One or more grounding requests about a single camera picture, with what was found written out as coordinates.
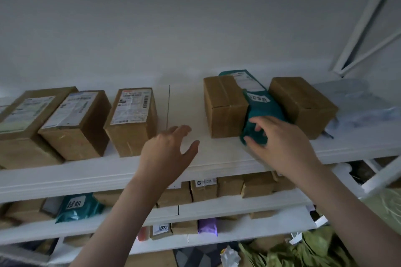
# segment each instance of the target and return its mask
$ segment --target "person's right arm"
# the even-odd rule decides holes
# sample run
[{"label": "person's right arm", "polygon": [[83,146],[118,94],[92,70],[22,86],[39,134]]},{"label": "person's right arm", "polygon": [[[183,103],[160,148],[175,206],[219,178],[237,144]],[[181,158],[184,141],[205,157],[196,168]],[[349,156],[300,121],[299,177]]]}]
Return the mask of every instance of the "person's right arm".
[{"label": "person's right arm", "polygon": [[270,116],[249,121],[264,130],[268,143],[260,146],[246,136],[248,147],[312,200],[359,266],[401,265],[401,236],[321,164],[300,128]]}]

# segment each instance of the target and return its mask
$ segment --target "person's right hand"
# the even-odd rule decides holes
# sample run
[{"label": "person's right hand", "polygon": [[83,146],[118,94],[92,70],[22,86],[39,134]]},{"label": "person's right hand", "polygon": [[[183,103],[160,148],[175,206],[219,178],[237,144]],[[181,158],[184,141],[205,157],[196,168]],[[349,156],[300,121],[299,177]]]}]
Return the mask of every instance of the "person's right hand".
[{"label": "person's right hand", "polygon": [[310,167],[321,165],[308,138],[297,126],[272,116],[257,116],[249,119],[255,123],[255,131],[263,131],[268,137],[266,146],[245,136],[248,147],[273,169],[292,181]]}]

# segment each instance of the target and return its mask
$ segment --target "hand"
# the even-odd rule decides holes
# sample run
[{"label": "hand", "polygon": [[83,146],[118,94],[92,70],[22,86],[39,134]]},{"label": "hand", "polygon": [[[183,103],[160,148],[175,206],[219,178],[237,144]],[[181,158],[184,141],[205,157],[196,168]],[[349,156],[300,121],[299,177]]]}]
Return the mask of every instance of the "hand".
[{"label": "hand", "polygon": [[195,140],[188,151],[181,154],[183,138],[191,132],[189,126],[174,126],[148,140],[143,146],[136,178],[149,188],[163,192],[189,166],[198,153]]},{"label": "hand", "polygon": [[257,144],[245,136],[248,147],[273,169],[292,181],[308,167],[320,165],[308,138],[297,126],[272,116],[257,116],[249,119],[255,123],[255,131],[263,131],[268,137],[266,146]]}]

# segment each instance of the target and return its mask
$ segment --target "person's left arm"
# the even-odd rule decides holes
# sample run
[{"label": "person's left arm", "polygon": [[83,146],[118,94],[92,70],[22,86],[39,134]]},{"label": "person's left arm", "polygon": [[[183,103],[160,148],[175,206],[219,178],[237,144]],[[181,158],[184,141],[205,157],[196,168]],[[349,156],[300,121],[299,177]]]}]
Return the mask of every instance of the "person's left arm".
[{"label": "person's left arm", "polygon": [[145,143],[138,171],[70,267],[124,266],[153,206],[198,153],[195,141],[181,154],[181,143],[190,131],[189,126],[172,127]]}]

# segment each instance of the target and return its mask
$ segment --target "teal plastic package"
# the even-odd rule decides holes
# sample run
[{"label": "teal plastic package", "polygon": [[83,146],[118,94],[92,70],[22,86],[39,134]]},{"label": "teal plastic package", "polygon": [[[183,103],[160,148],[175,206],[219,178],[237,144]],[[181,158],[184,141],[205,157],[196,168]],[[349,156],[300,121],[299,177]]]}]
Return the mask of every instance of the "teal plastic package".
[{"label": "teal plastic package", "polygon": [[87,219],[101,214],[103,209],[104,205],[99,203],[92,193],[67,195],[61,204],[56,223]]},{"label": "teal plastic package", "polygon": [[250,136],[258,144],[266,144],[268,138],[263,135],[263,131],[256,132],[256,125],[250,123],[248,119],[254,116],[274,116],[280,120],[287,121],[280,106],[268,93],[268,90],[247,70],[224,71],[219,74],[219,76],[221,75],[232,75],[238,86],[243,89],[244,96],[249,103],[246,122],[239,137],[241,142],[245,144],[244,136]]}]

